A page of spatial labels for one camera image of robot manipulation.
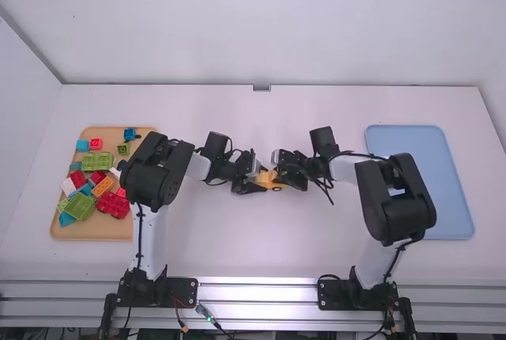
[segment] blue tray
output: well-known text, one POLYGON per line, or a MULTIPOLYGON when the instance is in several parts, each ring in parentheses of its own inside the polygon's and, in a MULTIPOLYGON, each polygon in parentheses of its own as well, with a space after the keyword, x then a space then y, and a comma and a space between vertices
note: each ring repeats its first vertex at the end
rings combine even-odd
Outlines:
POLYGON ((437 222, 425 239, 466 240, 474 234, 466 197, 460 185, 444 132, 435 126, 372 125, 365 131, 370 153, 411 153, 434 202, 437 222))

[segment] white backdrop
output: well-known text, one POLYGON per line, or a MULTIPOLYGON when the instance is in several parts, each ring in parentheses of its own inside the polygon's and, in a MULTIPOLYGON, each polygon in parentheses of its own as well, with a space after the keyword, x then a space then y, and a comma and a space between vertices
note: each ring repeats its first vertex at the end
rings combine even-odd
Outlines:
POLYGON ((504 0, 0 0, 69 83, 480 85, 506 143, 504 0))
POLYGON ((0 17, 0 244, 61 89, 0 17))

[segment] white table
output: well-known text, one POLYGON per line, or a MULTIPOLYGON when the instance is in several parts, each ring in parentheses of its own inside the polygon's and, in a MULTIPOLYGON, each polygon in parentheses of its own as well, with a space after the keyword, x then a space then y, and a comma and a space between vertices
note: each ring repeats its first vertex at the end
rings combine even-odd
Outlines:
MULTIPOLYGON (((215 130, 230 136, 236 148, 254 147, 268 165, 276 148, 310 153, 308 132, 326 125, 342 149, 365 151, 364 130, 379 123, 444 130, 476 228, 471 240, 427 240, 405 253, 395 279, 413 298, 419 330, 506 332, 506 309, 482 305, 506 304, 506 156, 478 89, 412 86, 283 85, 270 93, 246 85, 64 86, 0 247, 0 293, 13 298, 0 302, 0 325, 42 310, 51 323, 95 326, 101 298, 115 291, 128 264, 129 243, 61 242, 49 234, 59 181, 83 128, 154 126, 196 145, 215 130), (77 311, 50 299, 55 296, 78 299, 77 311), (49 301, 26 304, 16 300, 21 297, 49 301)), ((212 282, 199 297, 224 318, 224 327, 374 330, 378 313, 323 313, 314 305, 314 279, 323 273, 345 277, 369 236, 356 189, 336 183, 331 194, 336 206, 315 187, 306 194, 286 189, 237 196, 229 186, 185 179, 168 219, 168 273, 212 282)), ((117 313, 120 324, 125 312, 117 313)), ((135 327, 177 326, 167 320, 173 310, 133 310, 133 316, 135 327)), ((197 316, 191 324, 206 325, 197 316)))

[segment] orange lego brick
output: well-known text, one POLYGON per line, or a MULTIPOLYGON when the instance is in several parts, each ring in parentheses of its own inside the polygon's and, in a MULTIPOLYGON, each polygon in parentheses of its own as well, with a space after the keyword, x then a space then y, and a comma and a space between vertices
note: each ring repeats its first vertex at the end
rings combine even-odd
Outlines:
POLYGON ((113 185, 114 181, 106 176, 93 188, 92 194, 99 198, 105 191, 111 190, 113 185))

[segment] yellow object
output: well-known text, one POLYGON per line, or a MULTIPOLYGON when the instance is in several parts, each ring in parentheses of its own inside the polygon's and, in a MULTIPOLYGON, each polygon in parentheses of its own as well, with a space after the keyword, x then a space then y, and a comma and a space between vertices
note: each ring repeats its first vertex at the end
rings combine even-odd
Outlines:
POLYGON ((275 183, 274 180, 278 177, 278 173, 275 170, 268 172, 261 171, 255 179, 255 183, 259 186, 265 187, 267 190, 280 191, 285 187, 282 183, 275 183))
POLYGON ((105 191, 111 190, 112 186, 114 186, 114 181, 106 176, 93 188, 92 194, 99 198, 105 191))

